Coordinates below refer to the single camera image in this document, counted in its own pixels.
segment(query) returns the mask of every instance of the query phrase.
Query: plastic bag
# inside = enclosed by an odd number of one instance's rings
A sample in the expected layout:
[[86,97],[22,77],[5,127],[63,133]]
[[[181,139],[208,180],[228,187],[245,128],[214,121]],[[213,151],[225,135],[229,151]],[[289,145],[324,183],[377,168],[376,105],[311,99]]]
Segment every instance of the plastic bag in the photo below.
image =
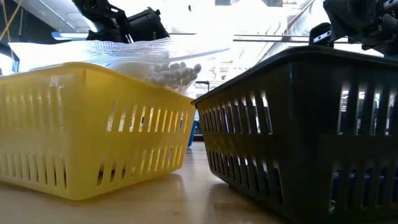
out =
[[228,50],[231,40],[230,35],[219,36],[215,41],[208,35],[197,34],[132,44],[84,40],[55,45],[10,43],[10,46],[26,70],[86,62],[183,93],[201,71],[214,67],[215,54]]

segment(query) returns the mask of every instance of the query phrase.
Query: wooden table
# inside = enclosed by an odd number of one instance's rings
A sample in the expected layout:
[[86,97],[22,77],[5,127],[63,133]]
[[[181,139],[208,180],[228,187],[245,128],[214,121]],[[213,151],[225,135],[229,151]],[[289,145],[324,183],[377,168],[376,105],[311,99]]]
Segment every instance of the wooden table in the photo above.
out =
[[0,183],[0,223],[285,223],[213,176],[205,146],[181,170],[82,202]]

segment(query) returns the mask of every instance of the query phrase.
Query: blue object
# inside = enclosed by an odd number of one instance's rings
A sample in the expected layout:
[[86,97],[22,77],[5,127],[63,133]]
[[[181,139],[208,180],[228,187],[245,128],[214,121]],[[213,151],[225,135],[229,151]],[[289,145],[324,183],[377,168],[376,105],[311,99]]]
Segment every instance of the blue object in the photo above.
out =
[[198,125],[199,121],[193,121],[192,129],[191,129],[191,136],[189,137],[188,147],[192,145],[193,136],[195,135],[195,128]]

